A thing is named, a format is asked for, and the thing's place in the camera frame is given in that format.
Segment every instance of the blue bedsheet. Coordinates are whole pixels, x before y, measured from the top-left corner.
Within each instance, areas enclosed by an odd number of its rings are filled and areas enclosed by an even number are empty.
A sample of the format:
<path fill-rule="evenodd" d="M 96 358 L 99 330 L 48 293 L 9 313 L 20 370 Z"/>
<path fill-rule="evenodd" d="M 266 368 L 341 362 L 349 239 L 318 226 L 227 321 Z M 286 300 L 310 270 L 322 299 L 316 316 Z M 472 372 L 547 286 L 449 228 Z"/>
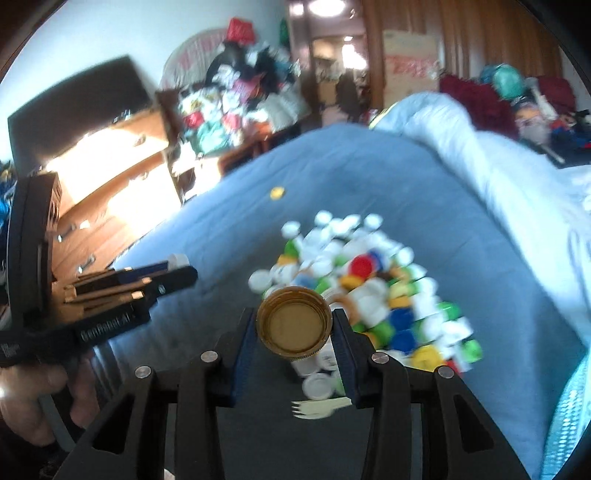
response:
<path fill-rule="evenodd" d="M 269 197 L 275 186 L 285 188 L 277 201 Z M 239 168 L 116 263 L 133 267 L 184 253 L 200 278 L 162 299 L 150 325 L 100 350 L 96 369 L 105 388 L 138 365 L 179 367 L 212 346 L 244 307 L 259 304 L 246 282 L 282 251 L 282 224 L 311 228 L 320 209 L 382 215 L 383 230 L 414 249 L 439 295 L 459 304 L 485 353 L 465 381 L 538 478 L 553 410 L 583 358 L 582 344 L 485 207 L 434 153 L 356 126 L 308 133 Z M 237 408 L 220 411 L 229 480 L 360 478 L 370 412 L 295 419 L 290 401 L 303 399 L 300 381 L 260 345 L 250 375 Z"/>

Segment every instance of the wooden dresser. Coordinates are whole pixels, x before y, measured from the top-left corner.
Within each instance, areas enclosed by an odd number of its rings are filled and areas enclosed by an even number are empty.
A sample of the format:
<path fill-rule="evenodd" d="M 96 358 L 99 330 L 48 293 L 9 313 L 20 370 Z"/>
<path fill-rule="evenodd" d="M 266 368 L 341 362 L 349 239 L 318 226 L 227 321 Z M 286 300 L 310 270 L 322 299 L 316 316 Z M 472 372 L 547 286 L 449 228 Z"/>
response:
<path fill-rule="evenodd" d="M 58 280 L 108 267 L 180 208 L 167 147 L 162 114 L 149 109 L 83 138 L 47 165 L 63 190 L 53 241 Z"/>

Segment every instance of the white plastic fork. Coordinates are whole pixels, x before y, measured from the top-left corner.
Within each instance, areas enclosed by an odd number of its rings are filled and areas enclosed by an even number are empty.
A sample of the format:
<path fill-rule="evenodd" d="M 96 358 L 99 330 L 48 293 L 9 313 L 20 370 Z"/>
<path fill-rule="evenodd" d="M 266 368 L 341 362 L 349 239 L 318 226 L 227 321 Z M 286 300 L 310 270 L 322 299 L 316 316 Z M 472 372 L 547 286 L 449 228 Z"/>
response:
<path fill-rule="evenodd" d="M 348 407 L 351 400 L 347 397 L 329 398 L 327 400 L 305 400 L 292 402 L 294 417 L 306 420 L 317 420 L 330 417 L 335 410 Z"/>

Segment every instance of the red bottle cap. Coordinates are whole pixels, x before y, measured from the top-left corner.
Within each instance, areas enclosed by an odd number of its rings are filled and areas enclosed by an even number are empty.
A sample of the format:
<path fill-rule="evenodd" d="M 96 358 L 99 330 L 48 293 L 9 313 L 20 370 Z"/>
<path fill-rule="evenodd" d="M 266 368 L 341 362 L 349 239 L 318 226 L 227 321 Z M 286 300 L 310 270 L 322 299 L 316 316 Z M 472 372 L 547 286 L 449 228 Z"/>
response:
<path fill-rule="evenodd" d="M 349 273 L 367 280 L 374 272 L 374 262 L 369 255 L 358 255 L 349 264 Z"/>

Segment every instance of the human hand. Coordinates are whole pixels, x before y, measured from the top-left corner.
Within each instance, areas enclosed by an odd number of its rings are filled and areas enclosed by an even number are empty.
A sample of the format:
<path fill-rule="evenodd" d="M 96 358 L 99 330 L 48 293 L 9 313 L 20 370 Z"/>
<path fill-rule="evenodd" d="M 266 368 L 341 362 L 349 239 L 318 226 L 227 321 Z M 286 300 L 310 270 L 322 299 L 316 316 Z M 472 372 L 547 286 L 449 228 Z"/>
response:
<path fill-rule="evenodd" d="M 70 416 L 76 425 L 86 428 L 99 412 L 91 357 L 80 360 L 76 377 L 70 383 L 66 370 L 59 365 L 0 368 L 0 413 L 6 425 L 33 445 L 50 445 L 55 438 L 37 399 L 57 393 L 69 384 L 74 399 Z"/>

